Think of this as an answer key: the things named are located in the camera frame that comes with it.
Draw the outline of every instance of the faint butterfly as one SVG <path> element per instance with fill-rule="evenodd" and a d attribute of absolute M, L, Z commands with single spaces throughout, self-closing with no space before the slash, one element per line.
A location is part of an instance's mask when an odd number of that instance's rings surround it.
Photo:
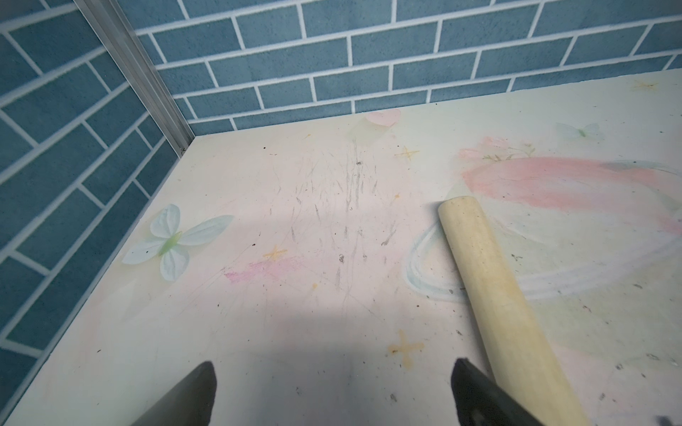
<path fill-rule="evenodd" d="M 152 221 L 149 229 L 154 237 L 135 245 L 123 257 L 125 264 L 138 264 L 161 256 L 161 276 L 175 281 L 190 263 L 190 254 L 184 245 L 200 245 L 213 241 L 232 222 L 234 216 L 218 216 L 191 228 L 178 232 L 180 209 L 169 204 Z"/>
<path fill-rule="evenodd" d="M 564 139 L 594 139 L 604 140 L 604 134 L 596 123 L 588 124 L 583 129 L 576 129 L 572 125 L 557 123 L 557 133 Z"/>

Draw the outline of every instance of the pink brushstroke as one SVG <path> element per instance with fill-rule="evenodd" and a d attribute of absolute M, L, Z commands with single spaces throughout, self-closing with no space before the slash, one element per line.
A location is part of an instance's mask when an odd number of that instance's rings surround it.
<path fill-rule="evenodd" d="M 233 284 L 250 281 L 255 277 L 268 275 L 279 278 L 285 273 L 290 273 L 302 265 L 300 258 L 286 258 L 281 260 L 263 260 L 262 262 L 250 263 L 243 271 L 227 271 L 225 276 Z"/>

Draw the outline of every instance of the beige wooden handle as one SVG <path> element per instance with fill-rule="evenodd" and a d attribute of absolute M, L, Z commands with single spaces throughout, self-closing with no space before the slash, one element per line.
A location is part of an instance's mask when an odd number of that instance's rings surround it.
<path fill-rule="evenodd" d="M 478 201 L 452 198 L 438 214 L 497 384 L 545 426 L 590 425 Z"/>

